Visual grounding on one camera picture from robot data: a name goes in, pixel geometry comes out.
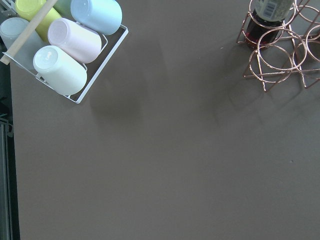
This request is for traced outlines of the tea bottle front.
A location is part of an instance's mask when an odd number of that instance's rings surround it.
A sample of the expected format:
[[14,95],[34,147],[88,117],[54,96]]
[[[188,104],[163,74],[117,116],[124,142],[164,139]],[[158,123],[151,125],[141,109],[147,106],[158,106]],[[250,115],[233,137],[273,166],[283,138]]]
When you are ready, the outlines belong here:
[[271,29],[283,25],[293,2],[294,0],[256,0],[252,18],[245,31],[247,45],[256,48],[257,43],[262,46],[272,43],[279,31]]

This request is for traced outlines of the pink cup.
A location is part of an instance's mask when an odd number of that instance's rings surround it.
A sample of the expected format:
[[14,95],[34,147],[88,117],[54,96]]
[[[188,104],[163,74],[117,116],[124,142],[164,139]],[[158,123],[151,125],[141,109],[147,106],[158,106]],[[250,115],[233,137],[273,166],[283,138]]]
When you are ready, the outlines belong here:
[[48,28],[47,38],[51,45],[84,64],[93,62],[102,49],[102,40],[96,31],[67,18],[54,20]]

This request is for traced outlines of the white cup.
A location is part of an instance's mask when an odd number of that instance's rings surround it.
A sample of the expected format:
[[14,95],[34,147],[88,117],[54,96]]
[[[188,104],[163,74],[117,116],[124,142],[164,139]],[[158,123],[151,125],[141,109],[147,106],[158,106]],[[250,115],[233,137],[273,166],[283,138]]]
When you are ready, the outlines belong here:
[[60,95],[76,94],[87,82],[85,68],[54,45],[40,48],[33,57],[33,66],[48,85]]

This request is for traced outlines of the light blue cup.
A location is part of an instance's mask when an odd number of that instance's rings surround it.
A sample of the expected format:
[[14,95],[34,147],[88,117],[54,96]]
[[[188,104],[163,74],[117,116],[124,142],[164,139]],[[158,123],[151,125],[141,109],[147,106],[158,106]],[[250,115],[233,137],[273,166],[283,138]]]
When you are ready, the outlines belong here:
[[104,35],[114,34],[123,17],[115,0],[72,0],[70,12],[77,22]]

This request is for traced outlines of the mint green cup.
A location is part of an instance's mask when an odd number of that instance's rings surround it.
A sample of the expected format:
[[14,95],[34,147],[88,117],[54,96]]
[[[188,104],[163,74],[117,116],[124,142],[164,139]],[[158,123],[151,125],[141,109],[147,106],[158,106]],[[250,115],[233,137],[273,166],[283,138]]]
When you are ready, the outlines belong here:
[[71,16],[71,0],[57,0],[53,7],[62,16]]

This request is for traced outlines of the grey blue cup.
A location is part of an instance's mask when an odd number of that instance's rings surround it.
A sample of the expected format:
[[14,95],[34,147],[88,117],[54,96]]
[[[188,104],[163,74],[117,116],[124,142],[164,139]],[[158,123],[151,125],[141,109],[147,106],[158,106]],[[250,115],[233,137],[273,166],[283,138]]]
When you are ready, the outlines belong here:
[[[20,17],[6,19],[0,25],[0,37],[8,49],[27,27],[29,22]],[[33,31],[14,59],[28,70],[34,70],[33,59],[36,52],[45,46],[36,31]]]

